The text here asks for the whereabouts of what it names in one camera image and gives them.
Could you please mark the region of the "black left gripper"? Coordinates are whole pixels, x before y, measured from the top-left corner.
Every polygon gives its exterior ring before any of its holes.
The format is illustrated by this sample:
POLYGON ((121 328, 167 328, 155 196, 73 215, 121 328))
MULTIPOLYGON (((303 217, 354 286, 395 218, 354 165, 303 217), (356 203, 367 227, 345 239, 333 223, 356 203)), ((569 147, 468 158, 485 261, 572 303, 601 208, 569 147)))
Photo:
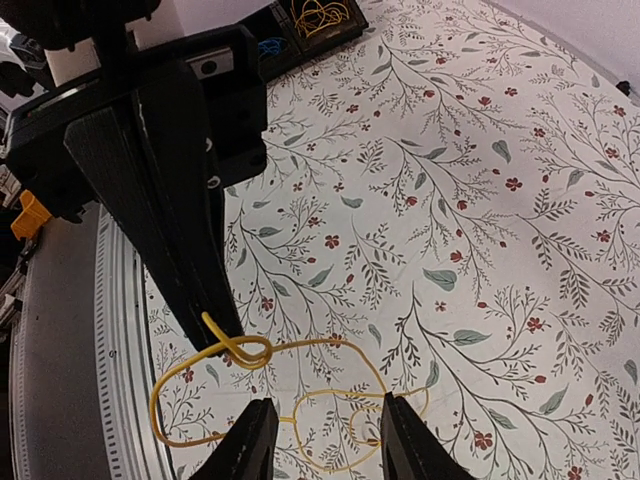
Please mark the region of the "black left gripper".
POLYGON ((258 44, 230 25, 137 52, 132 63, 119 77, 93 71, 14 110, 1 162, 55 217, 99 198, 189 341, 213 345, 203 313, 220 315, 230 336, 242 329, 207 182, 214 174, 229 187, 266 168, 258 44), (115 107, 133 98, 136 108, 115 107))

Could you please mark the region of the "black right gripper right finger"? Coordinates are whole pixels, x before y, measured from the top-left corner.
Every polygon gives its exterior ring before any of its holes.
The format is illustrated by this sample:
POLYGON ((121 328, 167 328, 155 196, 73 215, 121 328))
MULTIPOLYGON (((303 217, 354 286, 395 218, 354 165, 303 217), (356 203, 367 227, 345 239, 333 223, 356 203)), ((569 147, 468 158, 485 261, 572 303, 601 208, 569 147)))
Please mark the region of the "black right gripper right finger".
POLYGON ((404 397, 386 393, 381 415, 383 478, 473 480, 444 449, 404 397))

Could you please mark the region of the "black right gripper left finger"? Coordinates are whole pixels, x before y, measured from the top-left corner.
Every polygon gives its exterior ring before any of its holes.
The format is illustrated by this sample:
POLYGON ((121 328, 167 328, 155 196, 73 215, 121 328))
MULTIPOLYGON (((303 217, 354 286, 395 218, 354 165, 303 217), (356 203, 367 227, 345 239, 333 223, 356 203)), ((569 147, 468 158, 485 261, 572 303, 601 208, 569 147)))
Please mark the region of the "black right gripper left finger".
POLYGON ((271 480, 279 417, 270 398, 252 400, 191 480, 271 480))

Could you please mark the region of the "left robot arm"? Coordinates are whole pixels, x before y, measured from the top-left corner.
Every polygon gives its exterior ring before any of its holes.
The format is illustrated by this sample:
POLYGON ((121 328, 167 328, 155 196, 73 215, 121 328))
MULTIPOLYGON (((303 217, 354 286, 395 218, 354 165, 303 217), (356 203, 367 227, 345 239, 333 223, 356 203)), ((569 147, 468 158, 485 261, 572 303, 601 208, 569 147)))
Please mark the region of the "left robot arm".
POLYGON ((186 337, 205 349, 243 328, 224 267, 224 191, 265 170, 266 86, 239 24, 134 45, 156 1, 5 1, 48 51, 94 43, 98 65, 16 109, 3 160, 54 216, 97 201, 131 242, 186 337))

